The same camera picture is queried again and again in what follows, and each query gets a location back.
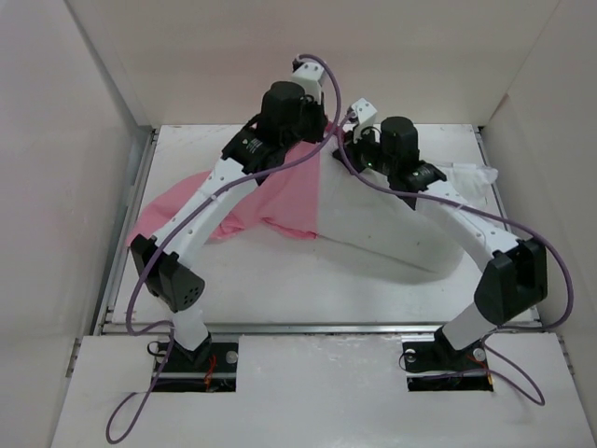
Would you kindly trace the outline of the white pillow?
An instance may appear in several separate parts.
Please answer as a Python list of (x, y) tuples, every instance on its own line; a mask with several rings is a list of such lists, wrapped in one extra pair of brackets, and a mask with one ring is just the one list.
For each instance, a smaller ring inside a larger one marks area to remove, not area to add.
[(317, 232), (440, 277), (465, 255), (433, 221), (396, 196), (366, 186), (329, 155), (320, 159)]

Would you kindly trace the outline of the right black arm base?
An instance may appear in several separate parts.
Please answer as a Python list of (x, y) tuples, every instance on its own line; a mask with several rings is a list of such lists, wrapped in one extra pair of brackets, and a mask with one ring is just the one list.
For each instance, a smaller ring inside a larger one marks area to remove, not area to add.
[(402, 343), (406, 371), (468, 371), (486, 366), (486, 355), (480, 342), (464, 350), (454, 351), (434, 341), (405, 341)]

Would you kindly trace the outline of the pink pillowcase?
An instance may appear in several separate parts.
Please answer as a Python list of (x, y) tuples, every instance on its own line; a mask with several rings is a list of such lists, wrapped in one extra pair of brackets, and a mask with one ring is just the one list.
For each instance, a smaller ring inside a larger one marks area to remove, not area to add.
[[(308, 161), (267, 177), (260, 187), (232, 209), (212, 232), (210, 240), (225, 241), (258, 225), (264, 225), (289, 238), (316, 238), (321, 159), (336, 148), (337, 139), (332, 137)], [(152, 236), (174, 217), (207, 177), (206, 171), (188, 176), (151, 201), (142, 210), (125, 245), (129, 246), (137, 234), (142, 234), (145, 238)]]

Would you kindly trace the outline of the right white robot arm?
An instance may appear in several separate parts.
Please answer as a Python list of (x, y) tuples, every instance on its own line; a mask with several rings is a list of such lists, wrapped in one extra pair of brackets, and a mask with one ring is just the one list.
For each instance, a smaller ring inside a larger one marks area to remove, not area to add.
[(390, 117), (378, 131), (355, 125), (337, 139), (336, 157), (353, 175), (367, 169), (385, 175), (386, 193), (437, 224), (481, 272), (471, 304), (434, 334), (432, 356), (438, 365), (454, 367), (484, 336), (547, 297), (545, 244), (497, 228), (496, 216), (470, 206), (438, 167), (421, 159), (410, 119)]

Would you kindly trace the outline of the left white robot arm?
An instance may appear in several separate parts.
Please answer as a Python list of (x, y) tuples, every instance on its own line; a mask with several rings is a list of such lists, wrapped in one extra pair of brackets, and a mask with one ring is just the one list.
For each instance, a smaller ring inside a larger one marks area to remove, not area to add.
[(174, 217), (151, 236), (133, 238), (135, 268), (148, 291), (170, 309), (176, 358), (185, 368), (202, 368), (212, 342), (200, 304), (205, 282), (192, 270), (195, 257), (229, 212), (262, 184), (253, 175), (282, 166), (300, 142), (321, 142), (326, 126), (321, 82), (274, 82), (259, 113), (223, 147), (213, 170)]

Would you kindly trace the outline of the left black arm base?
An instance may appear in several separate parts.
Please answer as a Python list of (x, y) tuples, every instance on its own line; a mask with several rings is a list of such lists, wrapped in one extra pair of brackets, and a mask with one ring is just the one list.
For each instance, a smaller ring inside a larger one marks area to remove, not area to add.
[(205, 374), (212, 365), (215, 365), (214, 374), (233, 374), (237, 371), (238, 357), (238, 341), (212, 341), (210, 347), (203, 350), (197, 358), (188, 357), (175, 346), (162, 372), (167, 374)]

